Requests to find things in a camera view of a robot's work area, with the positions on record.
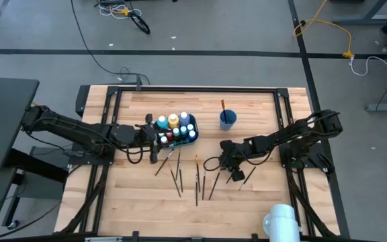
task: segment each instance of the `blue cup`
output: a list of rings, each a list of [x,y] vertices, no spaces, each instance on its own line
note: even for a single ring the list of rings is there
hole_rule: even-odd
[[[225,110],[220,113],[220,129],[223,131],[230,130],[232,125],[235,124],[235,121],[237,121],[237,114],[232,110]]]

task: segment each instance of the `office chair wheel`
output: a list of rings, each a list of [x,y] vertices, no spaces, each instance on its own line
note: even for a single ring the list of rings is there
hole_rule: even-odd
[[[18,220],[12,220],[11,224],[9,226],[7,226],[7,229],[8,230],[15,229],[15,228],[17,228],[17,226],[19,226],[19,224],[20,224],[20,222]]]

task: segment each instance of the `wooden tabletop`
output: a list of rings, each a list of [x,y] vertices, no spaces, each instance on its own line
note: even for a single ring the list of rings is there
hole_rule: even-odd
[[[107,86],[91,86],[83,121],[100,123]],[[289,88],[294,119],[310,115],[305,88]],[[220,100],[237,113],[236,124],[229,131],[219,129]],[[282,104],[285,125],[285,108]],[[110,113],[114,108],[114,99]],[[199,139],[181,149],[183,193],[179,198],[169,168],[165,166],[158,176],[155,173],[169,151],[159,153],[159,162],[151,165],[148,153],[138,165],[128,162],[126,155],[116,152],[110,167],[105,188],[105,198],[99,226],[99,235],[131,236],[139,231],[147,237],[224,237],[250,238],[257,233],[266,238],[262,220],[274,204],[290,204],[285,170],[280,165],[278,149],[269,160],[257,166],[246,185],[239,191],[241,181],[225,184],[230,174],[221,171],[211,200],[208,196],[218,171],[207,172],[204,200],[200,193],[198,206],[195,199],[196,163],[200,163],[200,182],[204,160],[219,156],[221,140],[242,142],[244,138],[258,134],[271,134],[278,130],[273,96],[268,93],[213,93],[213,92],[131,92],[124,91],[120,103],[118,124],[144,124],[146,114],[160,115],[188,112],[196,117]],[[170,156],[168,163],[173,172],[177,166],[179,149]],[[217,161],[208,165],[213,167]],[[241,169],[247,175],[253,166],[247,162]],[[68,178],[60,206],[55,231],[64,228],[76,215],[85,199],[91,167],[83,166]],[[319,169],[305,169],[310,203],[322,221],[336,234],[339,233],[333,201],[326,176]],[[301,205],[300,216],[304,221]],[[93,212],[89,213],[91,228]]]

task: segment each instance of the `gray floor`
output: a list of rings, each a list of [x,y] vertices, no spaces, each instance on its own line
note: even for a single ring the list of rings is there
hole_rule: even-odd
[[[74,0],[90,49],[100,50],[262,50],[298,52],[287,1],[140,1],[134,6],[150,24],[150,36],[130,20],[100,16],[94,1]],[[327,3],[319,18],[364,11],[363,5]],[[314,15],[320,0],[296,0],[300,19]],[[380,13],[387,13],[387,4]],[[378,26],[348,26],[354,53],[382,53],[387,37]],[[308,52],[342,53],[347,36],[331,26],[315,24],[304,36]],[[69,1],[11,0],[0,19],[0,48],[84,49]],[[106,68],[126,66],[149,76],[153,85],[240,85],[306,87],[300,58],[230,56],[98,56]],[[322,109],[341,113],[345,131],[331,140],[341,195],[354,239],[387,241],[387,114],[364,111],[387,88],[387,67],[373,60],[370,74],[355,76],[348,60],[310,59]],[[358,72],[364,60],[356,60]],[[0,77],[40,80],[35,102],[76,118],[77,90],[82,84],[117,83],[87,55],[0,55]],[[60,145],[69,142],[48,133],[37,137]],[[15,148],[42,147],[19,134]],[[21,200],[16,219],[25,224],[58,201]],[[12,237],[50,234],[57,210]]]

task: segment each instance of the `paint bottle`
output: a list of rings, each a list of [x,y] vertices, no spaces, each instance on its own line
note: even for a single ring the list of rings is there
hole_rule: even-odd
[[[173,134],[174,134],[174,139],[175,140],[180,140],[180,130],[179,130],[179,128],[174,128],[173,129]]]
[[[179,128],[179,116],[177,116],[175,114],[171,114],[168,117],[168,123],[169,123],[169,127],[171,129],[172,128]]]
[[[186,128],[186,126],[180,127],[180,135],[181,135],[181,138],[186,138],[187,137],[187,128]]]
[[[173,135],[172,132],[166,133],[165,136],[168,138],[168,142],[173,142],[173,140],[174,140],[174,135]]]
[[[189,131],[189,142],[193,142],[196,139],[196,132]]]
[[[161,137],[161,145],[163,146],[163,147],[166,147],[166,146],[168,146],[168,139],[167,139],[167,137]]]
[[[188,124],[187,125],[187,131],[188,132],[191,132],[191,131],[193,131],[194,130],[194,126],[192,125],[192,124]]]
[[[157,124],[159,128],[168,128],[168,119],[164,116],[158,118]]]
[[[191,122],[191,118],[187,112],[182,112],[180,114],[180,126],[187,126]]]

